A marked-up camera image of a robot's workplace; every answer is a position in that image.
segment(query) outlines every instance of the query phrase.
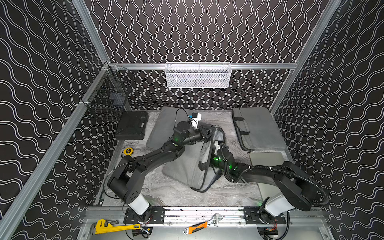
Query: yellow tape measure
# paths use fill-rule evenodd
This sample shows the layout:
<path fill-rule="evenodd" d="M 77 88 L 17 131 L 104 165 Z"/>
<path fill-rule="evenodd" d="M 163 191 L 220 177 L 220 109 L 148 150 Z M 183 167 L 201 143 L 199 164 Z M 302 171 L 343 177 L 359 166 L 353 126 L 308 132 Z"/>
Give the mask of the yellow tape measure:
<path fill-rule="evenodd" d="M 125 155 L 132 155 L 132 153 L 133 153 L 133 148 L 131 148 L 131 147 L 126 148 L 126 149 L 123 151 L 123 153 L 124 153 Z"/>

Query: wire mesh basket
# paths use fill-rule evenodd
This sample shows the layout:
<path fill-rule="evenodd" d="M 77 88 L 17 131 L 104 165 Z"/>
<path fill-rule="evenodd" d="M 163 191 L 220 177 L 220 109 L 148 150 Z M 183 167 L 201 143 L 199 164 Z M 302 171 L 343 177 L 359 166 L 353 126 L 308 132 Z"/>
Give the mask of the wire mesh basket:
<path fill-rule="evenodd" d="M 129 81 L 106 72 L 91 101 L 86 103 L 91 116 L 102 121 L 119 121 L 127 101 L 127 92 L 131 87 Z"/>
<path fill-rule="evenodd" d="M 227 88 L 231 78 L 230 63 L 166 63 L 169 88 Z"/>

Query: metal rail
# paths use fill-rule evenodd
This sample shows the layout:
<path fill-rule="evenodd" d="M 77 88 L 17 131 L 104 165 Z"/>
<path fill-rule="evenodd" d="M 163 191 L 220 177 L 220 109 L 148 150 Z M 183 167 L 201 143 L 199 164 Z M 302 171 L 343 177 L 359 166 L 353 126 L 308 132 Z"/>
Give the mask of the metal rail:
<path fill-rule="evenodd" d="M 112 63 L 129 70 L 165 70 L 165 63 Z M 235 70 L 296 69 L 296 63 L 231 63 Z"/>
<path fill-rule="evenodd" d="M 305 43 L 299 57 L 296 60 L 297 68 L 294 71 L 290 71 L 287 78 L 285 79 L 283 85 L 281 86 L 275 100 L 273 101 L 270 112 L 272 116 L 276 113 L 280 103 L 283 101 L 286 93 L 291 87 L 292 83 L 296 79 L 297 75 L 303 68 L 303 65 L 307 61 L 309 55 L 311 54 L 313 48 L 316 46 L 317 42 L 320 39 L 320 36 L 324 32 L 324 29 L 328 26 L 329 21 L 331 20 L 333 14 L 340 5 L 341 0 L 329 0 L 324 11 L 321 13 L 321 16 L 314 27 L 310 37 Z"/>
<path fill-rule="evenodd" d="M 88 35 L 100 60 L 102 62 L 110 62 L 107 51 L 105 50 L 104 44 L 101 41 L 95 23 L 92 20 L 91 13 L 89 12 L 84 0 L 72 0 L 72 2 L 84 24 L 85 29 L 88 32 Z"/>
<path fill-rule="evenodd" d="M 116 148 L 113 151 L 113 155 L 112 155 L 111 161 L 109 162 L 108 169 L 105 172 L 102 184 L 105 184 L 105 182 L 108 181 L 106 179 L 107 175 L 115 168 L 115 166 L 116 166 L 116 164 L 117 164 L 117 162 L 119 160 L 119 157 L 121 156 L 121 149 L 122 149 L 123 144 L 124 144 L 124 140 L 119 140 L 118 141 L 118 143 L 116 145 Z M 102 193 L 103 193 L 103 185 L 101 185 L 101 187 L 99 189 L 99 193 L 97 194 L 96 200 L 95 200 L 95 202 L 93 204 L 94 206 L 96 206 L 98 204 L 98 201 L 99 201 Z"/>
<path fill-rule="evenodd" d="M 123 224 L 124 214 L 128 207 L 89 207 L 84 223 L 80 229 L 78 240 L 87 240 L 90 227 L 100 219 L 116 219 Z M 271 224 L 246 224 L 243 207 L 164 207 L 164 224 L 147 224 L 147 227 L 188 227 L 193 224 L 209 220 L 216 212 L 225 217 L 218 227 L 272 227 Z M 312 207 L 308 212 L 300 210 L 290 211 L 290 227 L 321 228 L 323 232 L 329 229 L 326 226 L 323 212 L 318 207 Z"/>
<path fill-rule="evenodd" d="M 99 74 L 94 79 L 92 85 L 88 88 L 87 92 L 83 96 L 82 100 L 84 102 L 91 101 L 90 97 L 92 92 L 103 79 L 103 76 L 105 72 L 108 71 L 108 68 L 109 67 L 107 65 L 103 66 Z M 3 219 L 0 221 L 1 240 L 9 240 L 12 237 L 13 232 L 16 230 L 23 216 L 27 212 L 32 201 L 36 197 L 36 194 L 40 190 L 48 174 L 51 172 L 58 157 L 62 153 L 64 147 L 68 143 L 86 111 L 87 107 L 83 104 L 83 102 L 80 102 L 72 112 L 71 116 L 65 122 L 59 134 L 55 137 L 55 140 L 48 148 L 47 152 L 44 154 L 43 158 L 40 160 L 39 164 L 28 178 L 27 182 L 24 184 L 15 201 L 12 203 L 11 207 L 7 210 Z"/>

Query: mounting plate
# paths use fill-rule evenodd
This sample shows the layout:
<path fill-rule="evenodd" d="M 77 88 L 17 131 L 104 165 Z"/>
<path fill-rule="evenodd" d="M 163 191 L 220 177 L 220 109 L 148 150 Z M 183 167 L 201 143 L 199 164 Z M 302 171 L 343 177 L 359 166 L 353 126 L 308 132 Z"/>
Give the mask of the mounting plate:
<path fill-rule="evenodd" d="M 245 207 L 244 219 L 246 224 L 264 224 L 259 220 L 257 211 L 260 207 Z M 275 217 L 277 224 L 286 224 L 286 220 L 283 214 Z"/>
<path fill-rule="evenodd" d="M 164 223 L 165 209 L 163 207 L 151 207 L 149 215 L 152 216 L 152 220 L 148 224 L 163 224 Z M 136 224 L 138 222 L 135 212 L 131 209 L 127 209 L 124 217 L 125 224 Z"/>

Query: black patterned wall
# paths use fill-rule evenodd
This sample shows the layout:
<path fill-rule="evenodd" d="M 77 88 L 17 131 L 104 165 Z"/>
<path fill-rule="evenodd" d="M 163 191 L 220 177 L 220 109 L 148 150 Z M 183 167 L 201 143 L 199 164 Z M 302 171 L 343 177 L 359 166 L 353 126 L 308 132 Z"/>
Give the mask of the black patterned wall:
<path fill-rule="evenodd" d="M 344 0 L 275 115 L 335 239 L 384 239 L 384 1 Z"/>
<path fill-rule="evenodd" d="M 86 113 L 12 239 L 77 238 L 116 147 L 116 128 Z"/>
<path fill-rule="evenodd" d="M 1 219 L 102 63 L 70 0 L 0 0 L 0 7 Z M 50 221 L 57 211 L 49 210 Z"/>
<path fill-rule="evenodd" d="M 85 2 L 115 63 L 290 63 L 328 1 Z"/>
<path fill-rule="evenodd" d="M 128 100 L 132 109 L 163 106 L 195 110 L 227 110 L 235 107 L 269 108 L 289 70 L 236 70 L 228 88 L 168 88 L 164 71 L 138 71 Z M 119 68 L 117 77 L 125 79 Z"/>

